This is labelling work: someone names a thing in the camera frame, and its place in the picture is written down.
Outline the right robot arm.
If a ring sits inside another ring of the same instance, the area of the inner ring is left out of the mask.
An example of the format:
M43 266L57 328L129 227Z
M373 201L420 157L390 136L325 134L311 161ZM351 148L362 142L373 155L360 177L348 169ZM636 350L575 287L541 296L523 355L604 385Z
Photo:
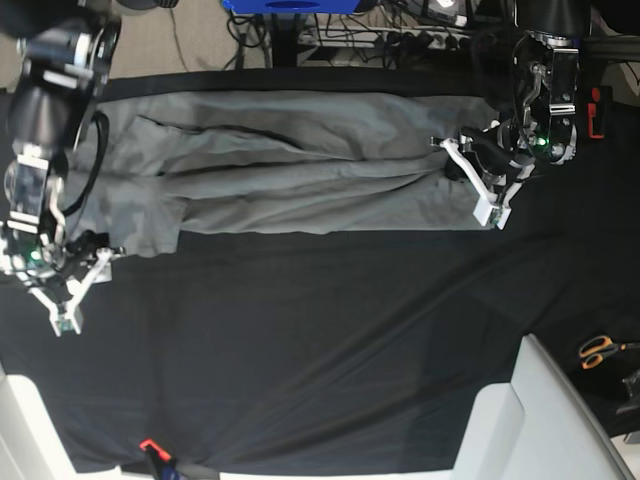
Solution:
M48 311L56 335L81 333L80 304L111 278L123 255L106 233L76 231L106 155L109 120L96 105L121 32L109 11L86 9L18 42L22 69L8 115L14 160L4 176L1 271L16 277ZM68 160L89 128L96 155L80 194L64 203Z

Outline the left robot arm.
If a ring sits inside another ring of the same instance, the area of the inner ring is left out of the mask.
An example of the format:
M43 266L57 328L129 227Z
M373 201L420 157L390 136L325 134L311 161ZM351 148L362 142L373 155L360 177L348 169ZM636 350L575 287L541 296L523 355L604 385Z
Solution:
M473 215L489 229L505 228L527 181L604 139L612 102L604 70L639 60L638 36L593 34L588 1L516 1L512 15L522 36L510 60L509 117L432 140L474 187Z

